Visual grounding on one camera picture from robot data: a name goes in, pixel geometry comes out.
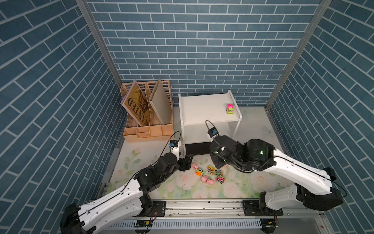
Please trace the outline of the orange green toy car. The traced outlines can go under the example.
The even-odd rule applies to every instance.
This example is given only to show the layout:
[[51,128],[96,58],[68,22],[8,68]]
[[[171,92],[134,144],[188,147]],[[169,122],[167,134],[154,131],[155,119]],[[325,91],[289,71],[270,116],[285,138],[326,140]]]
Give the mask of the orange green toy car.
[[205,175],[205,170],[202,169],[202,168],[199,168],[199,169],[196,171],[196,175],[197,175],[197,176],[204,176],[204,175]]

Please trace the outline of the green striped toy car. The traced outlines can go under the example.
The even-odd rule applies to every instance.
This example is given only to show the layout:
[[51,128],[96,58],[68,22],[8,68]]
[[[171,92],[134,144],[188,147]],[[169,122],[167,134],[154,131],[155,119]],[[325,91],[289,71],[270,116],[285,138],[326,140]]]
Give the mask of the green striped toy car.
[[211,174],[211,175],[213,175],[214,173],[215,173],[215,168],[213,167],[213,166],[208,166],[207,167],[207,171]]

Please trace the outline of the pink green toy car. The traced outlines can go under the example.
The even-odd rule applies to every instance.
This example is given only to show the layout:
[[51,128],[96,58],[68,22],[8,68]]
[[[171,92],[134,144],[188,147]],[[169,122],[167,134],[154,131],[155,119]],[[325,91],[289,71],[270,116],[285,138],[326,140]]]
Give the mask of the pink green toy car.
[[234,108],[232,104],[227,105],[227,114],[228,115],[233,115],[234,114]]

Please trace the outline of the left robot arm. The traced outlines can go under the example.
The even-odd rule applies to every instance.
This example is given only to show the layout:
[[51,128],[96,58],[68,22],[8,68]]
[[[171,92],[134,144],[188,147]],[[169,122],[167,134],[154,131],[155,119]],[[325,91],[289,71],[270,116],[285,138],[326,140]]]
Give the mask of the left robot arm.
[[97,234],[123,219],[148,215],[153,207],[149,193],[160,187],[176,171],[191,168],[193,155],[178,158],[161,156],[154,165],[136,172],[126,185],[90,203],[70,204],[60,221],[63,234]]

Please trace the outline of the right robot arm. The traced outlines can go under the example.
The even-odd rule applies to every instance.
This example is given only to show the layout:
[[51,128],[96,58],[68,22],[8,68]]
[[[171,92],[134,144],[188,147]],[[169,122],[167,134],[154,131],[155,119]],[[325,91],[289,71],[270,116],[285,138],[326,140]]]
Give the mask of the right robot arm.
[[261,192],[259,212],[274,214],[284,207],[303,205],[316,211],[328,211],[343,203],[341,191],[333,185],[334,169],[316,169],[299,162],[261,139],[241,144],[228,136],[211,137],[209,147],[213,164],[225,164],[241,173],[267,172],[282,176],[292,185],[275,192]]

